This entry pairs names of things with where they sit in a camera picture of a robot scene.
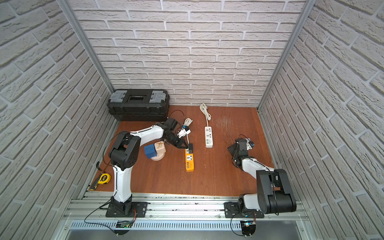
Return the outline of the blue cube adapter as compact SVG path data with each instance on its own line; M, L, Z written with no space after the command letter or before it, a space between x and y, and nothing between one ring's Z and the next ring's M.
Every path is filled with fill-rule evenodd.
M144 150L145 150L145 155L148 159L154 158L158 155L154 144L145 146Z

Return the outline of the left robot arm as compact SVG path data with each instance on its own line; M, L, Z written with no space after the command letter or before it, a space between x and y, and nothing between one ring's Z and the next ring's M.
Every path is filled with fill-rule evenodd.
M178 122L168 118L164 123L149 128L118 134L109 153L114 168L115 188L110 206L128 215L132 210L131 175L138 160L140 147L154 140L165 140L178 149L187 149L185 139L174 133Z

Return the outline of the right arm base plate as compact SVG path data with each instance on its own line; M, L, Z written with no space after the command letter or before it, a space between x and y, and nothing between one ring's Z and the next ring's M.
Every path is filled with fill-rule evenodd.
M251 210L243 207L238 202L225 202L224 213L227 219L231 218L256 218L262 219L265 215L260 210Z

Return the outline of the beige plug adapter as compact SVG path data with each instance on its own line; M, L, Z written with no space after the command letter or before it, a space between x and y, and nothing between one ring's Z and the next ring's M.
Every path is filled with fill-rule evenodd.
M165 143L163 141L154 143L154 146L158 155L162 155L166 152Z

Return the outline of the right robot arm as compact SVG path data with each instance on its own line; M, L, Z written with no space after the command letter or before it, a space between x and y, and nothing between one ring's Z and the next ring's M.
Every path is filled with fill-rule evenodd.
M243 215L251 211L276 215L295 212L297 201L287 172L283 169L267 167L250 156L249 150L253 146L250 139L239 138L228 147L233 165L251 175L257 182L257 192L241 195L235 209Z

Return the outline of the orange power strip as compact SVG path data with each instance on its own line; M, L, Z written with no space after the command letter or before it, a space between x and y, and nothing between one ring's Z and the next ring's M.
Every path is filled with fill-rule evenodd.
M193 172L195 170L194 155L188 149L185 149L185 159L186 159L186 171Z

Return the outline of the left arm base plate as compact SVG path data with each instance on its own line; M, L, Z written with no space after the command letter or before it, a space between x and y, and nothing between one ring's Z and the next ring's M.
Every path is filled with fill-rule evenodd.
M109 203L107 218L144 218L147 212L148 202L131 202L122 207Z

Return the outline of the white power strip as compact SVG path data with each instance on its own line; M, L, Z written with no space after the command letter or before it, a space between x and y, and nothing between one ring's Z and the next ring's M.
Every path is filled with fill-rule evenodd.
M205 143L206 143L206 148L213 147L213 132L212 132L212 127L210 126L205 127Z

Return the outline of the round white socket base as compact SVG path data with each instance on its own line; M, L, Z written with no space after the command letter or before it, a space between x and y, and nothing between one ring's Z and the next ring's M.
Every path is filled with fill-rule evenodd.
M161 153L161 154L157 155L156 157L152 157L151 159L152 159L153 161L160 161L161 159L164 158L165 154L166 154L166 153Z

